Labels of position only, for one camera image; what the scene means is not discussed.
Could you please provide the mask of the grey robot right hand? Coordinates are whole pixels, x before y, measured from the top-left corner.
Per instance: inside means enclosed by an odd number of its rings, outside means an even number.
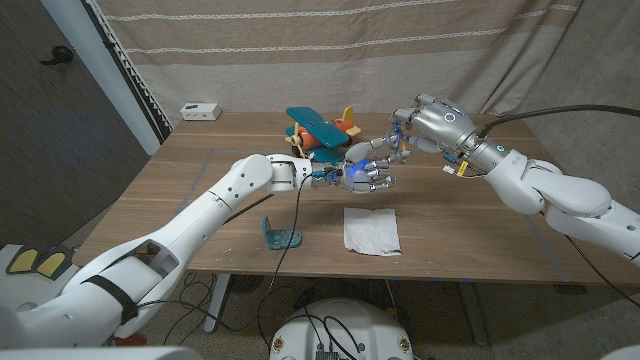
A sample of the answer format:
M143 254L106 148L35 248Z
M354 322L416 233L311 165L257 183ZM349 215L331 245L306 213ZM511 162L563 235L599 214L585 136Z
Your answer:
M421 137L406 140L422 151L449 152L481 172L491 172L509 154L495 140L479 136L471 117L448 99L420 94L410 107L395 110L389 122L420 131Z

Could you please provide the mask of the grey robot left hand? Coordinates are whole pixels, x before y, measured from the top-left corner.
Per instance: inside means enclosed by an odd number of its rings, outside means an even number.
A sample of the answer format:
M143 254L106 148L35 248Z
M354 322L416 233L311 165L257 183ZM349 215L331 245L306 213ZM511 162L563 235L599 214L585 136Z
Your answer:
M368 158L370 152L382 146L393 150L385 157ZM351 146L342 161L312 162L313 171L309 175L312 187L338 186L351 193L369 193L393 187L395 178L390 174L390 164L394 161L405 163L410 151L403 148L395 137L375 138Z

